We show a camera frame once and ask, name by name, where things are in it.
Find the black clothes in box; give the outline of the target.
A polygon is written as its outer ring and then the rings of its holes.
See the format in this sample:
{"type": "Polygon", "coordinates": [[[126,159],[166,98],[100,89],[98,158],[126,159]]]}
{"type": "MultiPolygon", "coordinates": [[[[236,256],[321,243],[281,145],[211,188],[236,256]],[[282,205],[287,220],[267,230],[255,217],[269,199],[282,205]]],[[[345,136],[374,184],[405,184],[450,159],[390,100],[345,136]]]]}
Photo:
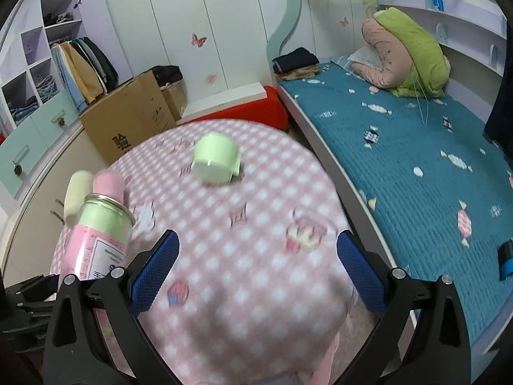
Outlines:
{"type": "Polygon", "coordinates": [[[154,66],[151,68],[151,72],[160,87],[165,87],[168,84],[173,84],[183,79],[183,74],[176,65],[154,66]]]}

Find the black folded clothes on bed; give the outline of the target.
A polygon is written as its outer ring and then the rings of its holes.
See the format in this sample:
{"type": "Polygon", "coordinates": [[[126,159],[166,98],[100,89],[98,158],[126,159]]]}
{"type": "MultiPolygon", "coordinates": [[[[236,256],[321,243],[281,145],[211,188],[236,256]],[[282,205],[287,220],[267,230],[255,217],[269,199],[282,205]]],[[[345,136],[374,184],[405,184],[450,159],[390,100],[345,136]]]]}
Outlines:
{"type": "Polygon", "coordinates": [[[316,55],[303,47],[299,47],[286,55],[274,58],[272,69],[275,74],[283,75],[318,63],[319,60],[316,55]]]}

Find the red stool with white top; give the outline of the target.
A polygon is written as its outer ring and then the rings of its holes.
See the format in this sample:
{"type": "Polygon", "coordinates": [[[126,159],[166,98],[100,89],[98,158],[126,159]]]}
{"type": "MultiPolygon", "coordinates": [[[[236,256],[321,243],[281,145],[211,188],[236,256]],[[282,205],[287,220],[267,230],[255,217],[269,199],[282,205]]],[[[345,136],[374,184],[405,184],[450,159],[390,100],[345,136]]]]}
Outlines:
{"type": "Polygon", "coordinates": [[[276,89],[254,82],[189,103],[177,125],[190,122],[236,119],[287,131],[289,116],[276,89]]]}

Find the light green mug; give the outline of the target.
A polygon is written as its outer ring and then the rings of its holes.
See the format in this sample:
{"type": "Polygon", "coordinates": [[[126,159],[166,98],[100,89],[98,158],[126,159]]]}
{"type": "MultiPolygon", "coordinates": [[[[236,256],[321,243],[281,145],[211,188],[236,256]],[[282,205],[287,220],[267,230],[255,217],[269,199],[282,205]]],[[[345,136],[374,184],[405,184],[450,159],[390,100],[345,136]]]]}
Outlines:
{"type": "Polygon", "coordinates": [[[239,144],[224,134],[210,132],[195,145],[192,173],[203,183],[228,184],[240,176],[239,144]]]}

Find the white low cabinet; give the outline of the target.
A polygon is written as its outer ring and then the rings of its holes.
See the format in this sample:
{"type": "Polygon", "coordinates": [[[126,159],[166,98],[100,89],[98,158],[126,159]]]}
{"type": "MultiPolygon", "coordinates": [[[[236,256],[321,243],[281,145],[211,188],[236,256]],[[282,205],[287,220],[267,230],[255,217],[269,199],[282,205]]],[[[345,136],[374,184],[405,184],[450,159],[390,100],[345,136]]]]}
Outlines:
{"type": "Polygon", "coordinates": [[[70,178],[78,170],[106,167],[84,129],[56,151],[14,215],[1,218],[1,274],[6,286],[50,273],[64,227],[63,204],[70,178]]]}

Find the large cardboard box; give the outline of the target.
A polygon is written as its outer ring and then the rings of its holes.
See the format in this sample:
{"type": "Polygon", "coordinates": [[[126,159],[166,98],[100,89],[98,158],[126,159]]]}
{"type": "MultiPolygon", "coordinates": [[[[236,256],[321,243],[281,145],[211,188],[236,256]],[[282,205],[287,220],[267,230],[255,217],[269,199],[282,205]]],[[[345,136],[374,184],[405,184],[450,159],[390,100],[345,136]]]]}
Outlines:
{"type": "Polygon", "coordinates": [[[144,72],[93,103],[80,121],[108,164],[176,126],[152,71],[144,72]]]}

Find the purple open shelf unit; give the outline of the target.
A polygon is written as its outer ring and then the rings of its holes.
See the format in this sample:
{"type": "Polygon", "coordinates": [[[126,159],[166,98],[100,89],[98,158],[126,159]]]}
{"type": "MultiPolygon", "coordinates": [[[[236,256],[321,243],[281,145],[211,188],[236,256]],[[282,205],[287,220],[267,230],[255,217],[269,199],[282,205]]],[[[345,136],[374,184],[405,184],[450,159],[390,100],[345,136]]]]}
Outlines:
{"type": "Polygon", "coordinates": [[[87,36],[90,8],[90,0],[32,0],[15,16],[1,57],[1,184],[17,200],[77,127],[51,47],[87,36]]]}

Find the white pillow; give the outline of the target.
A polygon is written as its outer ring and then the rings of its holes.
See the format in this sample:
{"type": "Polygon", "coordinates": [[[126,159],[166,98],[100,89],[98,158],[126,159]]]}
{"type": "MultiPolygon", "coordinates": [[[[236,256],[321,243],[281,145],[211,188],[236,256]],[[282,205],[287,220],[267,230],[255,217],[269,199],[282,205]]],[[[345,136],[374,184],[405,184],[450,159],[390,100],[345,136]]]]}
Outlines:
{"type": "Polygon", "coordinates": [[[376,49],[370,45],[366,45],[359,50],[355,51],[348,57],[351,64],[362,64],[376,70],[383,70],[383,61],[376,49]]]}

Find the pink checkered tablecloth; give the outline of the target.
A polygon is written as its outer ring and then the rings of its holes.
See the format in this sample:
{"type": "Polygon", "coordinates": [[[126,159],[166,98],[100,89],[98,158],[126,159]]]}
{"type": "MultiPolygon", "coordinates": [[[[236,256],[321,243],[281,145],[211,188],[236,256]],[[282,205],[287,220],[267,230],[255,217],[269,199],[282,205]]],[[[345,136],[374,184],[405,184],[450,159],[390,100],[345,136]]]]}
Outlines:
{"type": "Polygon", "coordinates": [[[185,384],[326,384],[356,290],[337,257],[349,224],[331,179],[286,133],[238,120],[196,122],[119,158],[137,223],[127,255],[166,229],[180,252],[140,323],[185,384]],[[239,144],[240,176],[191,171],[210,133],[239,144]]]}

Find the green and pink folded quilt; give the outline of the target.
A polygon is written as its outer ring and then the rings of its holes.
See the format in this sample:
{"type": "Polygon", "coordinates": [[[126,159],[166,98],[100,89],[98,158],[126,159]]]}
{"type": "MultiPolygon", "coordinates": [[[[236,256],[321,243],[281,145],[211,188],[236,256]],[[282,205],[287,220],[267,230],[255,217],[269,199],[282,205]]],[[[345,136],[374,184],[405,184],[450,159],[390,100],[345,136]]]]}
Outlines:
{"type": "Polygon", "coordinates": [[[403,11],[378,11],[362,23],[362,35],[383,67],[354,63],[360,77],[399,98],[444,96],[450,61],[436,39],[403,11]]]}

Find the teal patterned bed cover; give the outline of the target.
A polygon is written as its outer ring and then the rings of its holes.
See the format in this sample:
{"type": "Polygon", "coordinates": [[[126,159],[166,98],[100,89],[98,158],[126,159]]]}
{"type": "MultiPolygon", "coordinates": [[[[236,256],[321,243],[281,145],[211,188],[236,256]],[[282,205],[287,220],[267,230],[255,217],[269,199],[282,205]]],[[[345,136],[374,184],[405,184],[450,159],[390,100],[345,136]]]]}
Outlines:
{"type": "Polygon", "coordinates": [[[284,82],[310,142],[327,150],[411,276],[453,277],[478,352],[512,318],[498,251],[512,238],[512,169],[451,97],[398,98],[335,63],[284,82]]]}

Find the hanging clothes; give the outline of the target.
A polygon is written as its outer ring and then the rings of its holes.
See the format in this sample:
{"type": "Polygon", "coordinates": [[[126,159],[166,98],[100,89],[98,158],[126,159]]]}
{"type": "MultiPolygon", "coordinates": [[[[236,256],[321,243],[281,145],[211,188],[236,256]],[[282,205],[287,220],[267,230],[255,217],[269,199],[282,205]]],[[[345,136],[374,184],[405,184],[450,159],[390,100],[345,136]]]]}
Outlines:
{"type": "Polygon", "coordinates": [[[119,84],[116,69],[89,38],[54,43],[50,51],[78,114],[119,84]]]}

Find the pink felt-wrapped cup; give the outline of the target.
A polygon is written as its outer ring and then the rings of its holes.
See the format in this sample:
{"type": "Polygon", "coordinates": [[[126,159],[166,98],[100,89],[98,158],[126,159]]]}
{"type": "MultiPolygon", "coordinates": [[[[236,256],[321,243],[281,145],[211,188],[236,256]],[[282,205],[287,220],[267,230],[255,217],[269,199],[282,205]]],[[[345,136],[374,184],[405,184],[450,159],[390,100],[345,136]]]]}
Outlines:
{"type": "Polygon", "coordinates": [[[93,195],[108,198],[122,206],[124,205],[124,189],[125,182],[123,177],[113,170],[106,169],[99,172],[93,179],[93,195]]]}

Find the cream felt-wrapped cup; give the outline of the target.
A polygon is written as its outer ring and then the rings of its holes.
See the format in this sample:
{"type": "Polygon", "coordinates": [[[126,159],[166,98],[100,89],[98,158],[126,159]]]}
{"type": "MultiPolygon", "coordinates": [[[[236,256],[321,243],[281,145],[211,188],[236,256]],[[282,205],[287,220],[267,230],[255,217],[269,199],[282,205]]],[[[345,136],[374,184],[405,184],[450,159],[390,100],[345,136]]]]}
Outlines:
{"type": "Polygon", "coordinates": [[[63,203],[66,225],[74,224],[85,197],[92,192],[93,178],[94,175],[87,170],[79,170],[71,176],[63,203]]]}

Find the black and blue device on bed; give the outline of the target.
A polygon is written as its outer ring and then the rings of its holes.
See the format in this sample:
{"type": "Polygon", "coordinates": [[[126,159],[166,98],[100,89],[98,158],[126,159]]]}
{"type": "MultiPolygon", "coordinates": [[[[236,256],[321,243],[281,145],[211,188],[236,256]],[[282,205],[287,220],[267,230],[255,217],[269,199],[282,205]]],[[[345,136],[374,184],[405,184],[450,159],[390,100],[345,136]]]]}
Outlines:
{"type": "Polygon", "coordinates": [[[504,281],[513,275],[513,239],[510,238],[502,244],[498,251],[498,264],[500,280],[504,281]]]}

